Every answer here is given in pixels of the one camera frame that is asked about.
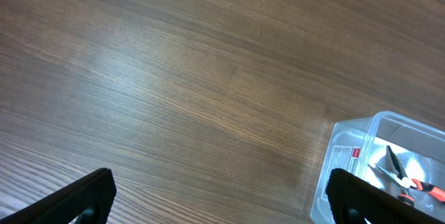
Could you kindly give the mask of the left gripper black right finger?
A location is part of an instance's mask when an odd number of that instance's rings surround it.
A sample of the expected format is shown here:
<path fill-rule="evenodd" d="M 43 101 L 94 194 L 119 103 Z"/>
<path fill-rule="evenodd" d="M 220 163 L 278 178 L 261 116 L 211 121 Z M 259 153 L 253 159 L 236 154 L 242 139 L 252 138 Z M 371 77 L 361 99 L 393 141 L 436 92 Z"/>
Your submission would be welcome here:
<path fill-rule="evenodd" d="M 341 168 L 331 171 L 326 193 L 336 224 L 444 224 Z"/>

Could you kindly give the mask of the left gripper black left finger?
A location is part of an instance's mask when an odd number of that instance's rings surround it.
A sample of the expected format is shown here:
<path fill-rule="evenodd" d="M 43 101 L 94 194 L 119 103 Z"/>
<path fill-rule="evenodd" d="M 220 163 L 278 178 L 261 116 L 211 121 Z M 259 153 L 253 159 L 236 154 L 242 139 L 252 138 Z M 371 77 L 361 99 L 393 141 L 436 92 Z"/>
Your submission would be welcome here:
<path fill-rule="evenodd" d="M 117 189 L 112 170 L 100 168 L 1 219 L 1 224 L 106 223 Z"/>

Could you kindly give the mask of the orange black needle-nose pliers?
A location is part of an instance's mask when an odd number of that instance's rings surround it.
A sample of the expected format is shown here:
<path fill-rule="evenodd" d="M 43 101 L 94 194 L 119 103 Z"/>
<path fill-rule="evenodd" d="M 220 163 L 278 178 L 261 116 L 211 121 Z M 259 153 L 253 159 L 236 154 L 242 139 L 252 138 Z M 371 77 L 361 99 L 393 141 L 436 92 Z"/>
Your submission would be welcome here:
<path fill-rule="evenodd" d="M 397 198 L 409 205 L 414 207 L 415 199 L 410 195 L 410 190 L 420 191 L 427 193 L 432 196 L 438 202 L 444 205 L 444 190 L 429 184 L 427 182 L 422 182 L 421 180 L 410 178 L 401 162 L 399 161 L 396 154 L 393 152 L 390 146 L 386 146 L 387 155 L 390 158 L 390 162 L 394 167 L 394 172 L 391 172 L 379 164 L 375 164 L 375 167 L 391 182 L 400 188 L 400 194 Z"/>

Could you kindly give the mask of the clear plastic container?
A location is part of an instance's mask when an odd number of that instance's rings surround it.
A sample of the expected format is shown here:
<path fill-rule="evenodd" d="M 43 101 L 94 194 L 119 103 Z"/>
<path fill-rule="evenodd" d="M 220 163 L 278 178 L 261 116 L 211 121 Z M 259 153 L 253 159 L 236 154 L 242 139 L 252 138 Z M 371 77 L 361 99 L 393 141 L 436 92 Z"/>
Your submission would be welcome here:
<path fill-rule="evenodd" d="M 390 146 L 410 178 L 444 190 L 444 132 L 391 111 L 373 117 L 337 122 L 327 144 L 310 216 L 315 223 L 333 223 L 326 186 L 330 173 L 341 168 L 396 197 L 400 188 L 376 167 L 394 172 Z M 410 190 L 414 207 L 440 221 L 444 205 L 427 193 Z"/>

